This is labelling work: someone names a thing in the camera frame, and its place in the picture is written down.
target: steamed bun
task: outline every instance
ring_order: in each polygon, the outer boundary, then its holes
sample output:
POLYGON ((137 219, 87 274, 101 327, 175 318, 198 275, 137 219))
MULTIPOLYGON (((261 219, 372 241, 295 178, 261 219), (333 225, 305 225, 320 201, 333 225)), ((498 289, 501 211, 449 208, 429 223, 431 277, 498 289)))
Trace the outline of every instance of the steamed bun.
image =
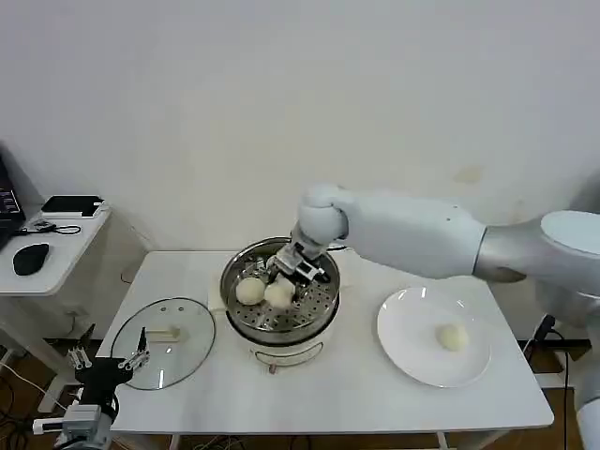
POLYGON ((281 286, 283 289, 285 289, 287 292, 289 292, 292 296, 296 293, 295 285, 291 281, 289 281, 287 278, 282 276, 281 274, 277 274, 277 278, 275 278, 275 282, 276 282, 276 284, 281 286))
POLYGON ((450 352, 459 352, 469 345, 469 334, 461 324, 448 323, 438 326, 436 338, 440 345, 450 352))
POLYGON ((256 305, 261 303, 264 297, 264 283, 261 279, 248 277, 242 279, 235 286, 237 301, 243 305, 256 305))
POLYGON ((292 305, 293 292, 283 283, 273 283, 266 287, 264 300, 277 309, 289 308, 292 305))

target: white robotic arm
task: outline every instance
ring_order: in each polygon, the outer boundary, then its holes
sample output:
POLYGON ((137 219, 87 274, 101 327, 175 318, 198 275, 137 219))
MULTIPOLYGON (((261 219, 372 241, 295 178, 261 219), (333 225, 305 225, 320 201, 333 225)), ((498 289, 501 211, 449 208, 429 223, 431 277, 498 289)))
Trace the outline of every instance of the white robotic arm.
MULTIPOLYGON (((451 203, 391 192, 355 193, 312 188, 298 206, 292 241, 276 255, 288 275, 313 278, 332 242, 361 257, 426 278, 474 275, 494 281, 536 281, 547 313, 598 335, 600 327, 600 216, 559 211, 517 225, 486 227, 451 203)), ((600 363, 576 395, 588 448, 600 446, 600 363)))

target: laptop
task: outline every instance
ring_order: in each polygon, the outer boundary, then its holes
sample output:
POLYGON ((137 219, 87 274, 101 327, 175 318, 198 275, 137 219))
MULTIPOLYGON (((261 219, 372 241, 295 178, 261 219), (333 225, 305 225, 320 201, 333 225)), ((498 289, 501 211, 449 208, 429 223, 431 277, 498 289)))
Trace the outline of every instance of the laptop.
POLYGON ((0 250, 25 223, 25 213, 0 155, 0 250))

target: floor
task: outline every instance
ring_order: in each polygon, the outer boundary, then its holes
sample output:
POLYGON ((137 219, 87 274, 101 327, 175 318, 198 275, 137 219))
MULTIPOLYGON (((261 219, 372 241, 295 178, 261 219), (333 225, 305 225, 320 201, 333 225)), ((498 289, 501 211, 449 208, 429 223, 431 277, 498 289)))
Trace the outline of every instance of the floor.
MULTIPOLYGON (((41 387, 46 387, 53 374, 36 358, 26 355, 22 358, 15 358, 11 366, 25 378, 28 378, 41 387)), ((553 358, 551 352, 538 352, 533 359, 535 371, 556 371, 558 363, 553 358)), ((554 411, 555 421, 551 427, 541 429, 528 429, 512 431, 502 437, 488 448, 489 450, 505 449, 563 449, 563 390, 547 390, 546 396, 552 410, 554 411)), ((28 384, 10 374, 7 370, 0 372, 0 449, 29 449, 29 450, 48 450, 53 447, 54 436, 42 435, 32 436, 28 432, 31 429, 33 417, 37 416, 37 405, 41 394, 28 384), (11 404, 11 390, 14 391, 14 401, 11 404)), ((72 397, 65 393, 61 397, 63 404, 69 404, 72 397)), ((573 409, 573 392, 568 392, 567 405, 567 428, 568 428, 568 449, 582 449, 581 439, 578 435, 578 426, 573 409)), ((450 433, 448 443, 450 446, 457 445, 464 437, 462 433, 450 433)), ((156 436, 155 439, 161 444, 162 448, 167 448, 169 438, 166 436, 156 436)), ((291 436, 244 436, 241 445, 235 440, 231 440, 228 447, 227 438, 214 436, 184 436, 180 445, 181 450, 196 450, 203 448, 202 444, 215 439, 211 445, 203 450, 353 450, 353 449, 393 449, 393 448, 437 448, 437 439, 434 435, 344 435, 344 436, 311 436, 291 437, 291 436)), ((111 449, 119 449, 119 445, 112 444, 111 449)))

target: white side table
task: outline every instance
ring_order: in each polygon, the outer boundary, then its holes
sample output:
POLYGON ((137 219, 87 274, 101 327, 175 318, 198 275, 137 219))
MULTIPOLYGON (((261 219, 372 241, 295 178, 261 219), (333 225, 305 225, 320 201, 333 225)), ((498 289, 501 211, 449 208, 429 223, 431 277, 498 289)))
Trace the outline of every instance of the white side table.
MULTIPOLYGON (((44 296, 56 293, 65 283, 75 264, 92 243, 109 215, 110 211, 105 210, 94 218, 50 220, 58 226, 77 225, 81 227, 81 232, 77 234, 29 234, 11 239, 0 250, 0 296, 11 297, 14 300, 15 297, 44 296), (51 248, 40 271, 28 277, 20 277, 15 274, 12 264, 15 253, 21 248, 44 243, 49 244, 51 248)), ((56 372, 56 377, 52 380, 48 392, 58 398, 66 384, 76 383, 73 378, 73 370, 68 366, 65 358, 46 343, 39 333, 37 325, 14 303, 13 301, 0 301, 0 329, 56 372)), ((41 413, 49 413, 52 409, 52 400, 47 396, 44 397, 38 410, 41 413)))

